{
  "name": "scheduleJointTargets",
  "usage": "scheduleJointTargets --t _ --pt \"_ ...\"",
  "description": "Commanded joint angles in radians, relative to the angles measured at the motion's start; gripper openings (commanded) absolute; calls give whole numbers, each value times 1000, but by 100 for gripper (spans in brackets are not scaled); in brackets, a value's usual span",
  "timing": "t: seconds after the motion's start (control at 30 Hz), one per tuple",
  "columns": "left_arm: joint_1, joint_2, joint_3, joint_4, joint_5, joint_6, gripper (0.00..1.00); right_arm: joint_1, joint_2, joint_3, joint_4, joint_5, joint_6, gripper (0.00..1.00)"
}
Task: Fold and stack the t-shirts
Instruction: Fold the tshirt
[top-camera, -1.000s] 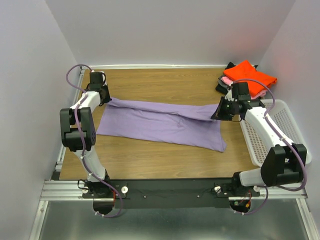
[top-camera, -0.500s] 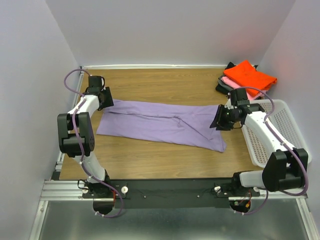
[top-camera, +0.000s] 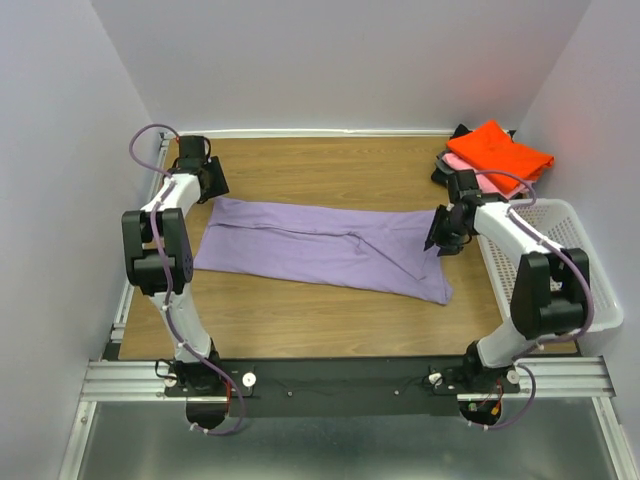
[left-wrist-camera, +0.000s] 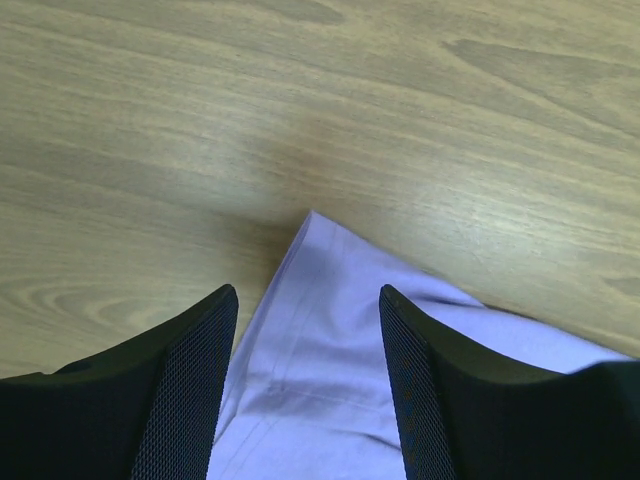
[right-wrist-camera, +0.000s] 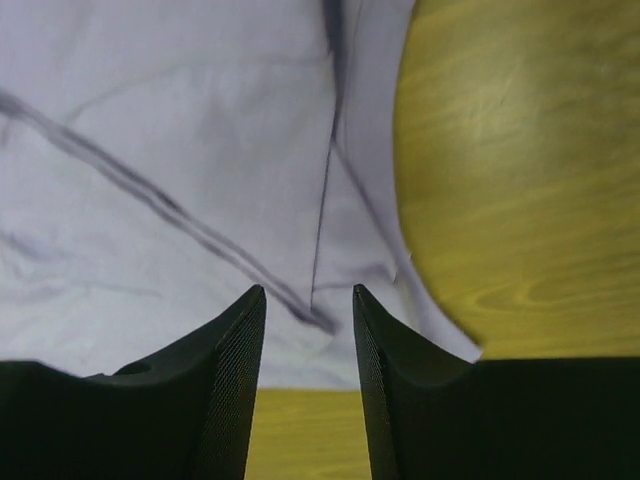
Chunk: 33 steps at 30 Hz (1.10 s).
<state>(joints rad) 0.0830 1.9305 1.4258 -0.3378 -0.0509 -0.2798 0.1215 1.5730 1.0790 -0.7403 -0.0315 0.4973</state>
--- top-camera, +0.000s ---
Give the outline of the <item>purple t shirt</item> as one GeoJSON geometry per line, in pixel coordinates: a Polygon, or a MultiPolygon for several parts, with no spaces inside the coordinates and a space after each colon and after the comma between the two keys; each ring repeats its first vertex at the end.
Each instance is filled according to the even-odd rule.
{"type": "Polygon", "coordinates": [[[218,199],[199,270],[398,294],[446,305],[453,289],[424,243],[427,211],[374,212],[218,199]]]}

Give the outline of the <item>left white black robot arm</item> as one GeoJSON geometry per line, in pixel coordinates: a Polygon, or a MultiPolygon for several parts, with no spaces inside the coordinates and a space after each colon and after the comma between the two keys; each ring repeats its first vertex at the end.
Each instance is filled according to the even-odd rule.
{"type": "Polygon", "coordinates": [[[149,298],[169,332],[174,357],[162,379],[184,393],[213,396],[232,391],[214,341],[203,327],[192,294],[194,256],[186,216],[196,205],[229,192],[210,140],[178,135],[178,155],[168,169],[132,159],[162,176],[153,198],[121,218],[128,281],[149,298]]]}

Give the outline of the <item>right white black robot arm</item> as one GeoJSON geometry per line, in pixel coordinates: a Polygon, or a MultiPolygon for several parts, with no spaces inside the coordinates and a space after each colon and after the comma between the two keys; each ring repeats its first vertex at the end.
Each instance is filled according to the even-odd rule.
{"type": "Polygon", "coordinates": [[[590,261],[580,248],[544,236],[500,194],[485,194],[476,173],[447,178],[449,203],[439,206],[425,240],[438,256],[462,252],[474,237],[492,241],[516,268],[508,314],[491,334],[472,342],[458,367],[432,373],[461,393],[480,392],[506,378],[520,358],[547,344],[574,341],[591,327],[595,306],[590,261]]]}

